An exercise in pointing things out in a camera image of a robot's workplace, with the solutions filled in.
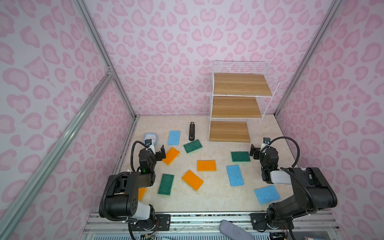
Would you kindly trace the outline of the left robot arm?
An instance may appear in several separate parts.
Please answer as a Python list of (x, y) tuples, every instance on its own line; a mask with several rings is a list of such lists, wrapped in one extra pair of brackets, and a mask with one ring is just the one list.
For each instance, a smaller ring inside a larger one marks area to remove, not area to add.
[(132, 172), (121, 172), (108, 178), (99, 206), (99, 215), (114, 222), (134, 224), (156, 224), (154, 207), (139, 201), (139, 190), (151, 187), (155, 183), (157, 162), (166, 158), (164, 146), (156, 152), (151, 140), (135, 141), (132, 147), (142, 145), (139, 152), (139, 168)]

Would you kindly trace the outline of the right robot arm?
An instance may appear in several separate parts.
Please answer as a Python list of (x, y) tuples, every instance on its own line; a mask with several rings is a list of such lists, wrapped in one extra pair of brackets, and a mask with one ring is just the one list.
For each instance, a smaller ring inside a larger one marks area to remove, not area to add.
[(261, 164), (262, 180), (267, 184), (290, 185), (293, 195), (277, 203), (271, 203), (266, 214), (251, 214), (253, 229), (258, 232), (266, 230), (293, 230), (296, 218), (309, 216), (319, 210), (337, 206), (336, 193), (319, 168), (298, 168), (300, 147), (297, 142), (297, 156), (289, 168), (279, 167), (279, 152), (272, 144), (279, 138), (264, 138), (261, 147), (251, 146), (250, 156)]

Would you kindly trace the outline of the green sponge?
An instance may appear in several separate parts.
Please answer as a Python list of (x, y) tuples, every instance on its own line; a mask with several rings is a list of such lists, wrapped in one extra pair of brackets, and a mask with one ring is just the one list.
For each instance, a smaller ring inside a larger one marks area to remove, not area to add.
[(170, 175), (170, 174), (162, 175), (161, 183), (158, 190), (159, 195), (167, 195), (167, 196), (171, 195), (174, 177), (175, 177), (174, 175)]
[(193, 152), (200, 150), (202, 148), (203, 148), (203, 146), (199, 140), (195, 140), (193, 142), (190, 142), (190, 143), (184, 145), (184, 149), (185, 149), (187, 154), (193, 153)]
[(250, 156), (248, 152), (231, 152), (233, 162), (250, 162)]

